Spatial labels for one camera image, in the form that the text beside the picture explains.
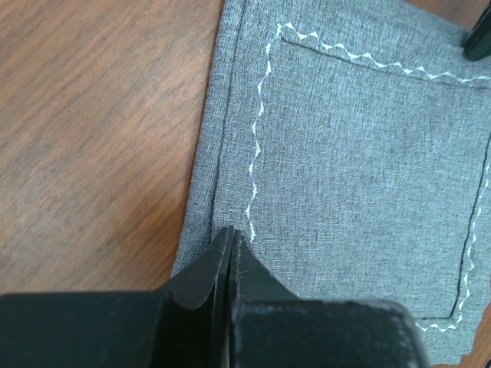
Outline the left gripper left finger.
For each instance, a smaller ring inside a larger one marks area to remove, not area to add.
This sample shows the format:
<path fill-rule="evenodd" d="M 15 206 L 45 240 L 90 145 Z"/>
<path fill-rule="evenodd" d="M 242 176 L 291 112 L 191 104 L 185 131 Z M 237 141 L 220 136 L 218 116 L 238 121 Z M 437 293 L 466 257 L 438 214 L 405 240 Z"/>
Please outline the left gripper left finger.
<path fill-rule="evenodd" d="M 204 253 L 164 285 L 164 363 L 220 367 L 226 339 L 229 263 L 234 228 L 219 230 Z"/>

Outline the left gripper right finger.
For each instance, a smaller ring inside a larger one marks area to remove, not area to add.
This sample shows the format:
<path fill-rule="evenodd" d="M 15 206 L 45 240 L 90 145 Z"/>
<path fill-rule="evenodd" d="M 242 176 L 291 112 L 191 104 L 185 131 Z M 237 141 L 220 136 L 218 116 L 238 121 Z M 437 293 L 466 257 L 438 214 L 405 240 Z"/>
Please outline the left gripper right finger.
<path fill-rule="evenodd" d="M 285 308 L 300 301 L 257 259 L 248 235 L 235 231 L 228 281 L 228 366 L 267 367 L 285 344 Z"/>

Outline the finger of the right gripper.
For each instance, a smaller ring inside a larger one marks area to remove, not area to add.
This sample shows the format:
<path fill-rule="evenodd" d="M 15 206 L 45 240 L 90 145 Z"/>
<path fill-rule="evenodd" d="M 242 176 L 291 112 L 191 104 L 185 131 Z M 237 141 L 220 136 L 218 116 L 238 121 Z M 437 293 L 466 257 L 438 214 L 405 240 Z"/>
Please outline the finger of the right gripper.
<path fill-rule="evenodd" d="M 487 7 L 464 42 L 463 54 L 469 61 L 480 61 L 491 54 L 491 9 Z"/>

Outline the grey cloth napkin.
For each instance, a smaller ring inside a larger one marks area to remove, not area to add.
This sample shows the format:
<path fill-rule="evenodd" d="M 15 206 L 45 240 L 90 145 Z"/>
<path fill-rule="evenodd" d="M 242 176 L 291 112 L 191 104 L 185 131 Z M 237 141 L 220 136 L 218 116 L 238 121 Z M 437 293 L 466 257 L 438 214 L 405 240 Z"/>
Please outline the grey cloth napkin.
<path fill-rule="evenodd" d="M 290 291 L 404 305 L 432 364 L 490 299 L 490 61 L 403 1 L 227 1 L 173 266 L 226 225 Z"/>

